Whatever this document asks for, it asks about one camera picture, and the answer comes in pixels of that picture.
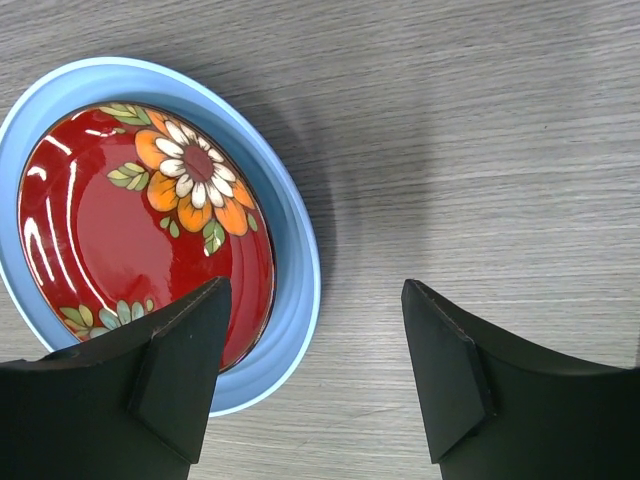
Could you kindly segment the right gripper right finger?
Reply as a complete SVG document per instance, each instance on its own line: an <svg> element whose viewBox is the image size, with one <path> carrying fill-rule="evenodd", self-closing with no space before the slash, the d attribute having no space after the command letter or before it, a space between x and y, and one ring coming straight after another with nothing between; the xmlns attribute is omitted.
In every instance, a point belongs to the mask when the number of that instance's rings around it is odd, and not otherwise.
<svg viewBox="0 0 640 480"><path fill-rule="evenodd" d="M445 479L635 479L639 372L537 345L417 280L405 332L431 461Z"/></svg>

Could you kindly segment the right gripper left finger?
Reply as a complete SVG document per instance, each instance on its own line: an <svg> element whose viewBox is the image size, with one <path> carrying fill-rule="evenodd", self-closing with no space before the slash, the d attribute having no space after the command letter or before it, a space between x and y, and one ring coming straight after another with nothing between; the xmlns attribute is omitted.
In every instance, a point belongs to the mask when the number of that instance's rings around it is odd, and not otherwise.
<svg viewBox="0 0 640 480"><path fill-rule="evenodd" d="M201 455L231 313L214 278L39 360L1 366L5 479L184 479Z"/></svg>

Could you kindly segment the red floral plate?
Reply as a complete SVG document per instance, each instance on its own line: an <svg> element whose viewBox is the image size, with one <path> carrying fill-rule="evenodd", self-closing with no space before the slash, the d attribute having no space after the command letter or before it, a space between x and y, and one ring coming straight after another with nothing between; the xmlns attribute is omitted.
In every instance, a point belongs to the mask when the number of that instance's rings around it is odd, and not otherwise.
<svg viewBox="0 0 640 480"><path fill-rule="evenodd" d="M30 273L77 340L215 277L232 285L222 370L269 322L276 267L262 206L222 145L174 112L105 102L61 117L27 159L17 213Z"/></svg>

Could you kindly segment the light blue plate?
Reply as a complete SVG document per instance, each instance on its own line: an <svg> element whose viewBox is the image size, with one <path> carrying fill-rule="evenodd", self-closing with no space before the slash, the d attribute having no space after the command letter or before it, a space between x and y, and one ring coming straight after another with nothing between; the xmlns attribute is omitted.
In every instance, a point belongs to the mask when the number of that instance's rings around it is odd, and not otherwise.
<svg viewBox="0 0 640 480"><path fill-rule="evenodd" d="M254 187L276 257L272 317L257 345L219 375L210 414L220 417L264 400L294 373L312 341L320 310L321 266L313 226L289 172L261 134L229 103L192 78L152 62L93 57L67 63L32 84L1 125L1 276L20 315L50 351L75 344L54 325L31 279L17 227L18 184L41 135L63 115L100 101L138 100L215 136Z"/></svg>

